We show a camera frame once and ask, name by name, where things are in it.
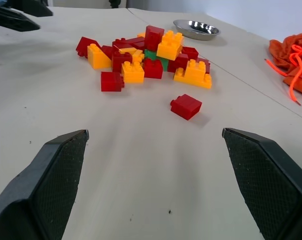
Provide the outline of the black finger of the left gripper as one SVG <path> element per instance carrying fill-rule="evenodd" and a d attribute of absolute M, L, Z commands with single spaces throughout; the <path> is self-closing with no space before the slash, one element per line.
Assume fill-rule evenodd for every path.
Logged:
<path fill-rule="evenodd" d="M 7 0 L 5 6 L 34 17 L 53 16 L 53 12 L 48 8 L 48 0 Z"/>
<path fill-rule="evenodd" d="M 0 27 L 18 32 L 30 32 L 40 29 L 40 25 L 27 18 L 25 15 L 5 7 L 0 7 Z"/>

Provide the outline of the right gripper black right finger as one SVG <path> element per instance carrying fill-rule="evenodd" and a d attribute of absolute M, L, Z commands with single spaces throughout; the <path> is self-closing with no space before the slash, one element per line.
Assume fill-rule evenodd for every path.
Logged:
<path fill-rule="evenodd" d="M 302 240 L 302 168 L 273 140 L 222 131 L 239 190 L 265 240 Z"/>

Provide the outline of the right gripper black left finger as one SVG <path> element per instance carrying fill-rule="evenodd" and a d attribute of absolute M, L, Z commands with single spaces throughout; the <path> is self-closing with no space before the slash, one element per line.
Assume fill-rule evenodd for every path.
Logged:
<path fill-rule="evenodd" d="M 73 208 L 89 132 L 45 143 L 0 194 L 0 240 L 61 240 Z"/>

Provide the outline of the orange sloped plastic brick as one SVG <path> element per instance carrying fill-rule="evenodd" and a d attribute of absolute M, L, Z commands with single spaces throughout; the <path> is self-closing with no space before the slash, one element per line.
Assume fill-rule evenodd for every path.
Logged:
<path fill-rule="evenodd" d="M 111 59 L 94 43 L 87 47 L 87 59 L 94 70 L 111 67 Z"/>

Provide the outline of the dark object behind table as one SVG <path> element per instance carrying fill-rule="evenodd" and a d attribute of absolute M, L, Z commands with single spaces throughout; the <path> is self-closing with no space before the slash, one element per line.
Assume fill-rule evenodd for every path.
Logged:
<path fill-rule="evenodd" d="M 112 9 L 126 8 L 127 0 L 108 0 Z"/>

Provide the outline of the red toy building block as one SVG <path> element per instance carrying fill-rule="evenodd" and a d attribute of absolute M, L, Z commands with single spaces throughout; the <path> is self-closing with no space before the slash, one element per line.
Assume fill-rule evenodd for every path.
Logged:
<path fill-rule="evenodd" d="M 151 79 L 161 79 L 163 74 L 163 66 L 159 59 L 152 60 L 146 58 L 143 62 L 144 77 Z"/>
<path fill-rule="evenodd" d="M 188 63 L 188 55 L 185 53 L 180 53 L 178 54 L 175 60 L 169 60 L 167 71 L 171 73 L 175 73 L 176 69 L 178 68 L 182 68 L 185 70 L 187 67 L 187 63 Z"/>
<path fill-rule="evenodd" d="M 118 51 L 112 54 L 111 67 L 112 71 L 116 73 L 120 73 L 122 70 L 122 64 L 124 62 L 132 63 L 132 55 L 128 52 L 120 53 Z"/>
<path fill-rule="evenodd" d="M 194 47 L 183 46 L 181 52 L 188 56 L 188 60 L 197 60 L 199 56 L 198 51 Z"/>
<path fill-rule="evenodd" d="M 108 45 L 103 45 L 101 50 L 106 54 L 106 56 L 112 60 L 113 57 L 113 47 Z"/>
<path fill-rule="evenodd" d="M 199 62 L 204 62 L 205 63 L 205 66 L 206 66 L 206 74 L 210 74 L 210 68 L 211 68 L 211 63 L 209 60 L 205 59 L 205 58 L 200 58 L 198 57 L 196 59 L 196 62 L 199 63 Z"/>
<path fill-rule="evenodd" d="M 202 102 L 183 94 L 170 102 L 171 111 L 185 120 L 190 120 L 196 115 L 202 106 Z"/>
<path fill-rule="evenodd" d="M 124 79 L 118 72 L 101 72 L 101 91 L 120 92 L 125 87 Z"/>

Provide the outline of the long red building block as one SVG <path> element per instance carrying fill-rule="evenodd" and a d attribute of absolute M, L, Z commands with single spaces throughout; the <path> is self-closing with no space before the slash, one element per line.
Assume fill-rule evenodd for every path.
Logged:
<path fill-rule="evenodd" d="M 137 50 L 145 50 L 145 38 L 140 36 L 130 39 L 116 39 L 112 42 L 112 47 L 114 50 L 124 49 L 124 48 L 136 48 Z"/>

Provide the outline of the yellow toy building block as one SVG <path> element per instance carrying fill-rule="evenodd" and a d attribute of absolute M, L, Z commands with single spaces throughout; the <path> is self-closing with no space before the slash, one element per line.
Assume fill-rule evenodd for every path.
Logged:
<path fill-rule="evenodd" d="M 121 54 L 130 53 L 131 56 L 132 56 L 133 62 L 141 63 L 144 60 L 144 57 L 145 57 L 145 54 L 143 53 L 142 50 L 136 49 L 136 48 L 133 48 L 133 47 L 120 48 L 119 52 Z"/>
<path fill-rule="evenodd" d="M 125 61 L 122 64 L 121 73 L 126 84 L 142 84 L 144 82 L 144 69 L 140 62 Z"/>

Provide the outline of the yellow stepped building block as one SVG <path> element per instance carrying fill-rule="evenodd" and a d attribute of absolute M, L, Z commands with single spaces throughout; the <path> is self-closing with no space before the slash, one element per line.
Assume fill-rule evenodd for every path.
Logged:
<path fill-rule="evenodd" d="M 185 69 L 181 67 L 176 69 L 173 80 L 205 89 L 212 87 L 212 78 L 210 74 L 206 73 L 205 62 L 196 62 L 194 59 L 187 62 Z"/>

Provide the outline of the green toy building block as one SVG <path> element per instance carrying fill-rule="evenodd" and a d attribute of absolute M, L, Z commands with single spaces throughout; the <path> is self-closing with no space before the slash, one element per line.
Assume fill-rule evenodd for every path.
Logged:
<path fill-rule="evenodd" d="M 156 53 L 155 51 L 150 51 L 150 50 L 148 50 L 148 49 L 145 49 L 145 50 L 144 50 L 144 54 L 145 54 L 145 58 L 149 58 L 149 59 L 151 59 L 152 61 L 160 60 L 160 62 L 161 62 L 161 64 L 162 64 L 162 67 L 163 67 L 163 71 L 164 71 L 164 72 L 167 71 L 168 63 L 169 63 L 169 60 L 168 60 L 168 59 L 159 57 L 159 56 L 157 56 L 157 53 Z"/>

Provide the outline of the large yellow building block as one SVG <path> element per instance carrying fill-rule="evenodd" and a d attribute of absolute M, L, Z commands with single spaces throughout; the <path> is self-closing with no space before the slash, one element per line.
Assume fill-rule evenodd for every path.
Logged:
<path fill-rule="evenodd" d="M 184 43 L 184 36 L 172 30 L 167 31 L 161 42 L 158 44 L 156 56 L 174 61 L 181 52 Z"/>

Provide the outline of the round metal bowl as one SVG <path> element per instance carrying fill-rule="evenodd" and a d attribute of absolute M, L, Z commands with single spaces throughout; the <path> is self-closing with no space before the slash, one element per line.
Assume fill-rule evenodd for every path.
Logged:
<path fill-rule="evenodd" d="M 218 28 L 210 24 L 194 20 L 177 19 L 173 24 L 179 33 L 194 40 L 210 41 L 221 33 Z"/>

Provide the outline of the orange cloth drawstring bag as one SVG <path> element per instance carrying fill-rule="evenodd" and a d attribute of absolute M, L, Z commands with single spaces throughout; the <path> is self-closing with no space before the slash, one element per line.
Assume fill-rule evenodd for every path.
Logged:
<path fill-rule="evenodd" d="M 271 40 L 269 53 L 273 60 L 266 62 L 284 77 L 283 82 L 290 87 L 290 98 L 296 102 L 294 90 L 302 93 L 302 33 L 288 36 L 283 42 Z"/>

